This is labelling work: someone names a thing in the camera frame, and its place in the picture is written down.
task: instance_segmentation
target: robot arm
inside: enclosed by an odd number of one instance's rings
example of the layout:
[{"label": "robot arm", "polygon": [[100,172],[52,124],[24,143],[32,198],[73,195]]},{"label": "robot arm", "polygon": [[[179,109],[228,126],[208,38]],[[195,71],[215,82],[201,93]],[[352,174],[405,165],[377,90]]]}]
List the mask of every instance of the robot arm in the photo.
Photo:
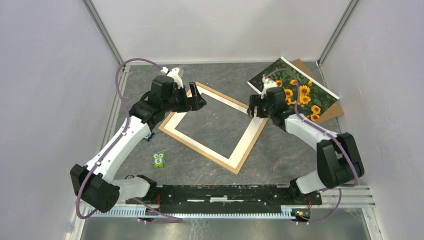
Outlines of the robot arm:
[{"label": "robot arm", "polygon": [[283,131],[293,134],[316,151],[317,169],[290,182],[295,196],[309,194],[321,189],[332,189],[354,179],[346,158],[338,156],[342,152],[334,139],[341,143],[356,170],[358,177],[364,175],[364,167],[354,137],[349,133],[338,134],[319,127],[289,109],[284,91],[273,85],[270,79],[263,79],[261,95],[251,95],[248,114],[259,118],[270,118],[272,123]]},{"label": "robot arm", "polygon": [[[192,97],[187,97],[181,79],[182,74],[182,69],[174,68],[167,75],[157,76],[152,81],[150,91],[146,92],[129,111],[130,121],[127,131],[122,133],[127,124],[125,120],[120,130],[95,157],[85,166],[76,164],[71,169],[70,176],[75,195],[78,195],[83,180],[95,165],[97,168],[89,177],[81,199],[100,212],[109,211],[118,201],[146,195],[150,184],[145,179],[135,177],[114,180],[114,176],[133,148],[165,118],[165,113],[197,111],[207,104],[194,82],[189,83]],[[115,145],[100,161],[100,157],[112,144]]]}]

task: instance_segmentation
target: metal frame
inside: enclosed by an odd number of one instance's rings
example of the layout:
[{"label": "metal frame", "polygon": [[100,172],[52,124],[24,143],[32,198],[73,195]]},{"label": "metal frame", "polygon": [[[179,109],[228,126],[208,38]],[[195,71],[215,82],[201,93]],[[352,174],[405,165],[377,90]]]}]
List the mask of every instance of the metal frame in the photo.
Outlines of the metal frame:
[{"label": "metal frame", "polygon": [[108,30],[106,29],[105,24],[103,23],[102,19],[100,18],[100,15],[97,12],[96,7],[94,6],[94,3],[92,2],[92,0],[82,0],[82,3],[84,3],[85,7],[87,8],[88,13],[90,14],[91,18],[93,19],[93,22],[96,25],[101,36],[103,37],[104,41],[106,42],[107,47],[112,52],[112,55],[115,58],[116,62],[119,65],[122,64],[124,61],[121,57],[121,54],[119,53],[117,46],[115,45],[114,41],[112,40],[111,35],[109,34]]},{"label": "metal frame", "polygon": [[339,38],[340,33],[342,32],[343,28],[345,27],[346,23],[348,22],[349,18],[351,17],[352,12],[355,10],[358,2],[359,2],[359,0],[350,0],[349,4],[347,5],[346,10],[344,10],[343,15],[341,16],[341,18],[338,21],[337,26],[335,27],[330,39],[328,40],[327,45],[325,45],[325,48],[322,51],[321,56],[318,58],[317,63],[319,65],[322,65],[323,62],[328,57],[329,52],[333,48],[337,39]]},{"label": "metal frame", "polygon": [[[124,94],[125,86],[127,85],[128,74],[130,72],[130,65],[125,66],[124,70],[120,74],[118,79],[119,89],[122,94]],[[104,148],[106,144],[112,139],[115,134],[115,127],[117,125],[118,114],[121,108],[121,100],[118,96],[118,93],[115,91],[113,102],[110,106],[109,118],[107,120],[106,129],[104,131],[103,140],[101,142],[100,149]]]},{"label": "metal frame", "polygon": [[[368,229],[371,240],[384,240],[383,230],[381,227],[381,221],[377,212],[377,208],[371,195],[371,190],[368,186],[356,186],[356,187],[341,187],[342,189],[342,201],[339,208],[342,209],[362,209],[366,227]],[[322,205],[313,205],[314,209],[331,209],[334,208],[339,198],[339,191],[337,189],[330,189],[326,192],[321,193]],[[157,205],[151,205],[152,208],[157,208]],[[281,206],[281,213],[275,214],[174,214],[180,218],[213,218],[213,219],[291,219],[293,218],[290,214],[292,209],[306,208],[306,205],[296,206]],[[81,205],[81,212],[83,215],[93,210],[93,207],[87,203]],[[146,208],[142,205],[117,203],[109,212],[101,213],[96,212],[92,218],[155,218],[156,216],[146,215]],[[79,219],[75,214],[75,211],[70,220],[73,226],[70,231],[66,234],[66,240],[79,240],[84,229],[85,220]]]}]

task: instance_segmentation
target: purple cable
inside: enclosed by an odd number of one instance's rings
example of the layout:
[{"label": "purple cable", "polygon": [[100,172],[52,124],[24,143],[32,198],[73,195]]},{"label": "purple cable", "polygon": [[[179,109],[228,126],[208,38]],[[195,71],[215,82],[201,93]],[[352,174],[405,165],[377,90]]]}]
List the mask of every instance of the purple cable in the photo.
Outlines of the purple cable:
[{"label": "purple cable", "polygon": [[[123,105],[123,107],[125,109],[125,127],[123,128],[123,130],[122,130],[121,133],[126,133],[127,132],[127,129],[128,129],[128,126],[130,125],[130,120],[131,119],[130,119],[130,110],[128,109],[128,106],[125,103],[125,100],[124,100],[124,97],[122,96],[121,90],[119,89],[118,79],[119,79],[119,74],[121,72],[121,69],[126,64],[128,64],[129,62],[133,62],[133,61],[144,61],[144,62],[150,63],[150,64],[155,65],[156,67],[162,69],[162,66],[161,65],[159,65],[159,64],[157,64],[157,63],[155,63],[153,61],[144,59],[144,58],[131,58],[131,59],[128,59],[128,60],[124,61],[121,65],[119,65],[118,69],[116,70],[116,74],[115,74],[115,87],[116,87],[116,92],[118,93],[119,99],[120,99],[120,101],[121,101],[121,103],[122,103],[122,105]],[[120,134],[112,142],[112,144],[104,151],[104,153],[98,159],[98,162],[99,163],[101,163],[103,161],[103,159],[105,158],[105,156],[114,148],[114,146],[119,142],[119,140],[122,138],[122,136],[123,136],[123,134]],[[81,214],[81,212],[80,212],[80,202],[81,202],[81,196],[83,194],[84,188],[86,187],[86,184],[87,184],[90,176],[94,173],[94,171],[97,169],[97,167],[98,167],[98,165],[97,164],[94,164],[94,166],[88,172],[87,176],[85,176],[84,180],[81,183],[81,187],[79,188],[78,195],[76,196],[76,207],[75,207],[75,210],[76,210],[76,215],[80,219],[88,219],[89,217],[91,217],[96,212],[96,209],[95,209],[92,212],[90,212],[89,214],[83,216]]]},{"label": "purple cable", "polygon": [[173,219],[170,221],[146,221],[147,224],[173,224],[173,223],[181,223],[182,221],[184,221],[182,218],[179,217],[175,217],[175,216],[170,216],[170,215],[166,215],[152,207],[150,207],[149,205],[147,205],[146,203],[144,203],[141,199],[139,199],[138,197],[133,197],[132,198],[134,201],[142,204],[143,206],[145,206],[147,209],[149,209],[150,211],[154,212],[155,214]]},{"label": "purple cable", "polygon": [[266,77],[265,77],[265,78],[269,79],[271,75],[273,75],[273,74],[275,74],[275,73],[278,73],[278,72],[285,71],[285,70],[286,70],[285,68],[278,68],[277,70],[272,71],[272,72],[270,72],[268,75],[266,75]]}]

